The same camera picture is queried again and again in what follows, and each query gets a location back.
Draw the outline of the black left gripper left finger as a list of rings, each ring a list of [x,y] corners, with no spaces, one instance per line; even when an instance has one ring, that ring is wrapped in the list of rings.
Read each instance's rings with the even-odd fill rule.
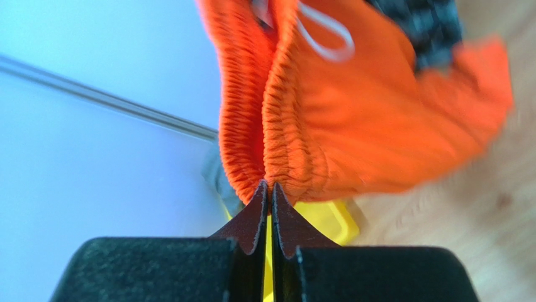
[[[99,237],[72,256],[52,301],[261,301],[267,184],[209,237]]]

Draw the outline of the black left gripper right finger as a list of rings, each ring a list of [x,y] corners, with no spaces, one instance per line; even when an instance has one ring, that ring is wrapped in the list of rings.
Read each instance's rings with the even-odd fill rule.
[[[461,261],[440,247],[343,247],[272,192],[276,301],[477,301]]]

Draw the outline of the orange mesh shorts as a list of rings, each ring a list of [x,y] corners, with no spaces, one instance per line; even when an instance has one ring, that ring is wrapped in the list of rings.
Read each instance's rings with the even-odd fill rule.
[[[506,46],[461,42],[414,71],[365,1],[199,1],[222,78],[219,142],[242,202],[260,181],[292,203],[398,193],[480,156],[513,106]]]

